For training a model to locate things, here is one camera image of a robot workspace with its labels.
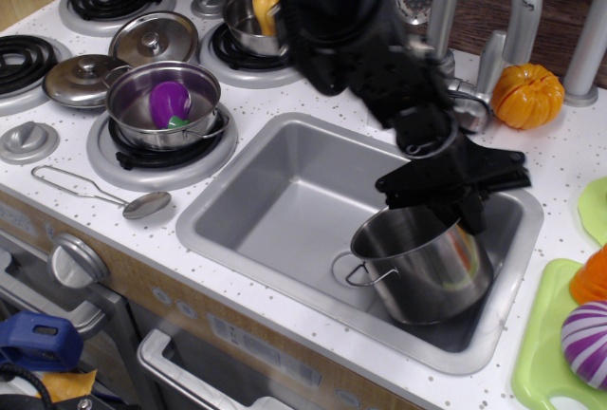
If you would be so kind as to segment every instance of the oven door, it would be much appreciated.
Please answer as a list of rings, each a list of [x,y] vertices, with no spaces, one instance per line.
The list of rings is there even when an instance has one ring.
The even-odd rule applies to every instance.
[[[168,408],[179,410],[321,410],[224,351],[131,304],[147,335],[141,367],[160,385]]]
[[[82,371],[97,369],[101,392],[150,410],[164,410],[157,386],[137,366],[140,337],[126,300],[92,284],[67,289],[46,270],[47,256],[0,231],[0,320],[20,310],[69,320],[84,340]]]

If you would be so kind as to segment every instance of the sink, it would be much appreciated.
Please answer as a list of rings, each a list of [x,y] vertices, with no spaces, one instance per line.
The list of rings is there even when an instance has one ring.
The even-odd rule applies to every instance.
[[[389,143],[300,113],[277,116],[177,220],[190,250],[241,272],[442,372],[490,360],[543,223],[524,190],[486,203],[483,241],[495,278],[483,301],[429,326],[394,321],[375,289],[345,277],[350,241],[385,206],[376,180],[406,163]],[[354,274],[362,281],[364,271]]]

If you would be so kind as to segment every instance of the white countertop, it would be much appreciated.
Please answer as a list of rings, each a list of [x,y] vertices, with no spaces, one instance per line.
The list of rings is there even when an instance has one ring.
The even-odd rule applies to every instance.
[[[57,12],[58,2],[36,11],[2,31],[1,35],[19,33],[51,37],[66,45],[74,56],[107,53],[110,38],[78,35],[62,25]],[[191,2],[177,0],[175,11],[192,19],[203,35],[218,21],[194,17],[190,12]],[[477,56],[456,52],[458,77],[474,82],[477,64]],[[270,118],[286,112],[309,113],[363,135],[392,142],[390,133],[367,125],[366,108],[348,93],[324,97],[305,80],[264,90],[225,84],[221,87],[221,102],[232,113],[238,129],[236,153]],[[425,408],[522,409],[524,407],[512,395],[510,377],[543,268],[555,258],[584,262],[598,249],[598,244],[580,225],[577,198],[587,183],[607,176],[605,110],[607,92],[600,89],[598,102],[594,105],[584,108],[565,105],[553,122],[538,129],[516,131],[495,121],[484,134],[474,139],[488,147],[526,153],[526,166],[533,183],[527,190],[542,203],[544,223],[491,361],[481,371],[463,377],[437,372],[282,293],[187,251],[176,238],[175,222],[205,190],[210,178],[172,191],[173,202],[169,209],[137,221],[122,218],[116,206],[76,198],[34,180],[29,172],[37,164],[55,165],[99,180],[88,162],[85,145],[87,132],[102,109],[70,109],[49,101],[27,112],[1,117],[0,134],[25,121],[43,122],[59,132],[61,143],[41,162],[23,166],[0,162],[0,189],[69,218],[91,234],[105,237],[110,244],[118,245],[151,266],[245,313],[258,319],[263,317],[268,326]],[[125,199],[141,195],[103,181],[100,186]]]

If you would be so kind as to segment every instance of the yellow pepper toy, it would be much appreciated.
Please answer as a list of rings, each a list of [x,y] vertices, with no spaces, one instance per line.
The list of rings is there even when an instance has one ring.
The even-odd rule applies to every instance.
[[[253,11],[255,13],[255,18],[257,18],[257,21],[259,22],[259,26],[262,28],[262,35],[276,35],[276,23],[270,10],[278,4],[279,1],[280,0],[253,0]]]

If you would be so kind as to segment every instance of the silver pot lid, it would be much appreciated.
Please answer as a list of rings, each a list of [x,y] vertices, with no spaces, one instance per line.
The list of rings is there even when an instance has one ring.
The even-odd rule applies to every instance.
[[[51,99],[76,108],[104,105],[107,85],[104,79],[126,63],[104,54],[85,54],[60,62],[46,74],[43,89]]]
[[[109,55],[132,66],[152,62],[188,62],[198,49],[193,22],[172,11],[147,13],[125,24],[114,36]]]

